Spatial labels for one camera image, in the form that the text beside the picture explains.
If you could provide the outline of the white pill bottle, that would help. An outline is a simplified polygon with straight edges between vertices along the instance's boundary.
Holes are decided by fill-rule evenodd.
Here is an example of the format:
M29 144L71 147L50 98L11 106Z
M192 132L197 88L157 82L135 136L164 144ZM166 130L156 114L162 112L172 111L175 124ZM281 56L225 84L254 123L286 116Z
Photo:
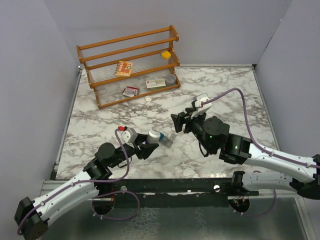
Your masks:
M146 142L148 144L157 144L160 140L160 137L160 130L154 126L148 131Z

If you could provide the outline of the blue and grey pill organizer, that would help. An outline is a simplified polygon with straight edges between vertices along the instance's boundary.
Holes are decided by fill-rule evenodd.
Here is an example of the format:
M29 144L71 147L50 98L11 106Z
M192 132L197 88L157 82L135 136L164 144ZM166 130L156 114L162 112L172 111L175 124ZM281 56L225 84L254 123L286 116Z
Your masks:
M171 133L170 136L167 136L161 132L159 142L162 145L166 146L167 148L170 148L174 143L175 139L176 139L176 135L174 133Z

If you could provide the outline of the white bottle cap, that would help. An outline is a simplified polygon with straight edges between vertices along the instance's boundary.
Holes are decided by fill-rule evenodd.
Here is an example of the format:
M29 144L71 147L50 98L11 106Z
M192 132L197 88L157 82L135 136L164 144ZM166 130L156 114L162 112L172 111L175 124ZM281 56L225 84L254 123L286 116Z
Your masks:
M146 102L151 102L152 101L152 97L151 96L146 96L145 97L145 101Z

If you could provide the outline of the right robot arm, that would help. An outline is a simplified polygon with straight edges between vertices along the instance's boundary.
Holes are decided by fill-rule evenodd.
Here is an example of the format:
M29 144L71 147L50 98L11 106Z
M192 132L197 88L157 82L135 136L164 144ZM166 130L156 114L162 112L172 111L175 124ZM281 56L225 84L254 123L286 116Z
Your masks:
M229 189L240 196L244 192L262 189L287 190L299 196L319 200L320 156L302 157L268 148L247 138L230 133L230 126L216 116L187 107L179 114L171 114L176 133L192 133L204 157L218 155L232 165L249 165L269 169L267 173L233 173Z

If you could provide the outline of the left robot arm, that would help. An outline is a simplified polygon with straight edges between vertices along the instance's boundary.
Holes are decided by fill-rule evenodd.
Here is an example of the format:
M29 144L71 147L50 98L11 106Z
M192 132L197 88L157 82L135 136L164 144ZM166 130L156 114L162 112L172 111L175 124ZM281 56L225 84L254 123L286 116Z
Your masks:
M106 197L111 184L128 175L126 171L123 176L112 179L112 168L122 162L129 165L132 156L145 160L159 147L158 143L146 141L147 135L138 134L131 144L120 143L118 148L105 142L94 158L72 179L35 199L23 198L14 215L17 234L26 240L36 240L48 230L50 224L82 202L97 196Z

